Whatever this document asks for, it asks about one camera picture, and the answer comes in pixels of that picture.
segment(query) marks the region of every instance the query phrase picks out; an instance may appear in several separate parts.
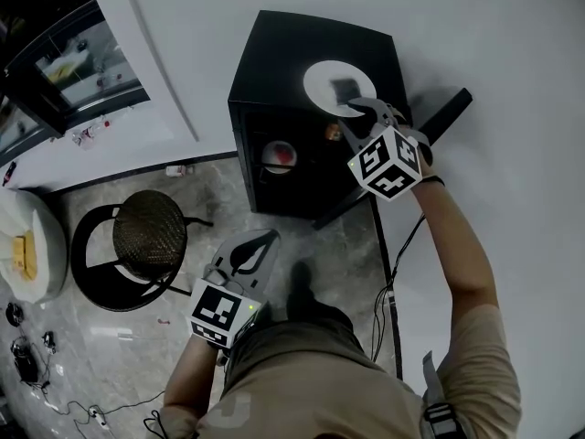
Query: wicker stool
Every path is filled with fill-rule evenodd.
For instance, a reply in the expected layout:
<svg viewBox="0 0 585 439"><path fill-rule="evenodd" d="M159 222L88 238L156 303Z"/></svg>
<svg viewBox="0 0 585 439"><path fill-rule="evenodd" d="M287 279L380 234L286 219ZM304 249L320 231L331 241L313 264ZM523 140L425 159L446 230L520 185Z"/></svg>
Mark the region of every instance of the wicker stool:
<svg viewBox="0 0 585 439"><path fill-rule="evenodd" d="M102 222L112 219L118 260L88 267L90 235ZM71 244L71 271L78 287L95 305L111 311L138 309L167 289L190 295L171 283L185 258L186 226L191 223L213 226L199 218L183 217L170 197L154 190L137 192L121 205L93 209L81 220ZM116 265L134 280L124 276Z"/></svg>

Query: white plate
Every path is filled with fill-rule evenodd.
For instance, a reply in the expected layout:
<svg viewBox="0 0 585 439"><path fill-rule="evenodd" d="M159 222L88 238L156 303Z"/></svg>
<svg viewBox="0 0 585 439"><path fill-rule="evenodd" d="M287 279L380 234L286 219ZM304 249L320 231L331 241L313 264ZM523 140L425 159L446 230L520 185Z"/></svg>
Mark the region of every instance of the white plate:
<svg viewBox="0 0 585 439"><path fill-rule="evenodd" d="M337 117L359 117L363 113L346 104L337 105L332 80L354 79L363 97L376 98L376 87L362 70L337 60L324 60L310 67L303 78L304 90L317 107Z"/></svg>

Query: black cabinet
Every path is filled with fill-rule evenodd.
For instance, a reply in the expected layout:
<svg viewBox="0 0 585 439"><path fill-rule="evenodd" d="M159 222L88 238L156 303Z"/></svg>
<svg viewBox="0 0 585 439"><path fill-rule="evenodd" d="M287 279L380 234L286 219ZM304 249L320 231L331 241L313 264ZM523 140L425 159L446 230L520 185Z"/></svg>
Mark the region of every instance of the black cabinet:
<svg viewBox="0 0 585 439"><path fill-rule="evenodd" d="M349 145L330 135L337 116L317 107L303 85L307 70L323 60L361 70L377 97L410 119L392 37L314 16L260 11L229 94L253 211L314 220L356 187L346 166L353 156ZM293 166L284 173L267 163L273 142L293 150Z"/></svg>

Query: white chair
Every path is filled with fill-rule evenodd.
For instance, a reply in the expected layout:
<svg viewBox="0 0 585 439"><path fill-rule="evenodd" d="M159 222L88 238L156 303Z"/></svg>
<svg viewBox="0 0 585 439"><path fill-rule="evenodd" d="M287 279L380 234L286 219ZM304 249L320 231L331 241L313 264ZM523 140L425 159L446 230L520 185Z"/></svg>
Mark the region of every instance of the white chair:
<svg viewBox="0 0 585 439"><path fill-rule="evenodd" d="M32 230L37 255L33 280L13 268L13 238ZM65 281L67 246L63 229L47 205L22 190L0 189L0 275L16 299L42 303L56 297Z"/></svg>

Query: electrical wire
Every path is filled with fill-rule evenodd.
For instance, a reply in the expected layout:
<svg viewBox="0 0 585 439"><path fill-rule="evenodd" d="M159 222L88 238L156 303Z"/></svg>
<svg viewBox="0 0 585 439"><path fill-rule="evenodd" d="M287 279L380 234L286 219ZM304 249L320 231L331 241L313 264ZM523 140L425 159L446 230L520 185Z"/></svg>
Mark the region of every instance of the electrical wire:
<svg viewBox="0 0 585 439"><path fill-rule="evenodd" d="M81 429L80 429L80 425L82 425L82 426L83 426L83 425L87 425L87 424L89 424L89 423L90 423L90 421L91 421L91 418L94 418L94 417L95 417L94 415L92 415L92 414L90 413L90 410L91 410L91 409L94 409L94 410L95 410L97 413L101 414L101 415L103 416L104 420L105 420L105 418L106 418L106 415L108 415L108 414L111 414L111 413L114 413L114 412L118 412L119 410L121 410L121 409L123 409L123 408L133 408L133 407L136 407L136 406L139 406L139 405L143 405L143 404L145 404L145 403L150 403L150 402L153 402L153 401L154 401L154 400L156 400L158 397L160 397L161 395L163 395L163 393L165 393L165 391L161 391L160 393L158 393L157 395L155 395L155 396L154 396L152 399L145 400L145 401L143 401L143 402L138 402L138 403L135 403L135 404L132 404L132 405L122 405L122 406L119 406L118 408L114 408L113 410L109 410L109 411L107 411L107 412L105 412L105 411L104 411L104 410L101 408L101 406L100 406L100 405L98 405L98 404L94 404L94 405L92 405L91 407L89 407L89 408L86 408L86 407L84 407L84 406L83 406L81 403L77 402L76 400L73 400L73 401L71 401L71 402L68 402L68 403L67 403L67 405L66 405L66 406L67 406L67 411L66 411L66 412L61 412L61 411L60 411L60 410L59 410L57 407L53 406L53 405L52 405L52 403L48 401L48 398L47 398L47 392L46 392L46 390L41 390L41 391L42 391L42 393L43 393L43 397L45 398L45 402L48 404L48 406L51 408L51 410L53 410L53 412L55 412L56 414L58 414L58 415L60 415L60 416L69 416L69 415L72 413L70 405L78 405L78 406L79 406L79 407L80 407L80 408L81 408L81 409L82 409L82 410L83 410L83 411L84 411L84 412L87 414L87 418L86 418L86 420L85 420L85 421L77 420L77 419L75 419L75 418L73 419L73 422L75 423L75 427L76 427L76 429L78 430L78 432L81 434L81 436L83 437L83 439L87 439L87 437L86 437L86 435L85 435L85 434L84 434L84 433L81 431ZM156 432L152 431L152 430L151 430L151 429L150 429L150 428L149 428L149 427L146 425L146 421L147 421L147 420L148 420L148 418L147 418L146 420L144 420L144 426L146 426L146 429L148 429L149 431L151 431L151 432L153 432L153 433L157 434ZM154 418L150 418L150 420L152 420L152 421L158 421L158 422L159 422L159 424L160 424L160 426L161 426L161 430L162 430L162 431L163 431L163 433L165 434L165 437L161 436L160 434L157 434L157 435L158 435L159 437L162 437L162 439L168 439L168 437L166 436L165 429L164 429L164 427L163 427L162 423L160 423L160 416L156 417L156 416L154 415Z"/></svg>
<svg viewBox="0 0 585 439"><path fill-rule="evenodd" d="M390 277L388 279L388 282L386 283L386 285L380 289L380 291L378 292L378 295L376 296L376 300L374 301L374 321L372 322L372 346L371 346L371 353L370 353L370 358L372 359L372 361L376 362L376 360L378 359L378 354L380 352L380 350L382 349L382 344L384 342L384 331L386 329L386 313L384 311L384 300L388 298L388 293L389 292L393 292L394 291L394 280L396 279L396 273L398 271L399 268L399 263L400 263L400 259L402 258L402 255L404 254L404 252L408 249L410 243L412 242L412 239L414 238L414 235L417 233L417 230L419 230L420 225L422 224L422 222L425 220L425 216L424 214L420 215L419 220L417 221L417 224L414 226L414 229L410 232L410 236L406 239L406 241L404 242L404 245L402 246L402 248L400 249L397 257L396 257L396 261L394 262L394 267L392 268L392 271L390 272ZM380 306L380 304L382 305L382 322L380 324L380 318L378 316L378 308ZM374 339L376 338L376 329L378 329L378 342L376 344L376 349L374 349Z"/></svg>
<svg viewBox="0 0 585 439"><path fill-rule="evenodd" d="M110 414L110 413L118 412L119 410L121 410L121 409L123 409L123 408L133 408L133 407L135 407L135 406L144 405L145 403L150 403L150 402L153 402L153 401L155 401L155 400L156 400L158 397L160 397L160 396L161 396L163 393L165 393L165 391L161 391L160 393L158 393L157 395L155 395L155 396L154 396L152 399L150 399L150 400L145 400L144 402L138 402L138 403L135 403L134 405L122 405L122 406L119 406L118 408L114 408L113 410L109 410L108 412L101 412L101 414L103 414L103 415L105 416L106 414ZM92 405L91 407L97 407L97 408L98 408L98 409L100 409L100 411L101 411L101 408L100 408L100 406L99 406L99 405Z"/></svg>
<svg viewBox="0 0 585 439"><path fill-rule="evenodd" d="M161 439L169 439L168 438L168 435L166 434L165 427L163 426L163 422L161 421L161 415L160 415L160 413L157 410L152 410L150 412L150 414L153 415L152 418L144 418L143 419L144 427L148 431L150 431L152 434L154 434L157 437L160 437ZM148 422L151 422L151 421L158 422L158 425L160 426L161 431L163 432L163 435L159 434L157 431L153 431L152 429L150 429L150 427L148 426Z"/></svg>
<svg viewBox="0 0 585 439"><path fill-rule="evenodd" d="M21 382L24 382L26 385L28 385L29 387L32 387L33 389L38 389L38 390L41 390L42 391L50 383L50 375L51 374L50 374L50 369L48 367L48 363L50 362L51 355L49 354L47 360L45 360L43 358L43 355L40 353L40 350L38 349L38 346L35 343L28 343L28 338L27 338L27 335L25 334L24 330L21 327L18 327L18 328L19 328L19 331L20 331L20 337L14 339L12 341L12 343L11 343L10 346L12 347L19 340L23 340L23 342L24 342L25 345L30 346L31 348L34 348L37 351L38 357L40 358L41 362L45 366L45 370L41 374L40 381L38 381L38 382L26 382L25 380L21 380ZM33 358L33 356L32 356L32 349L30 349L30 356Z"/></svg>

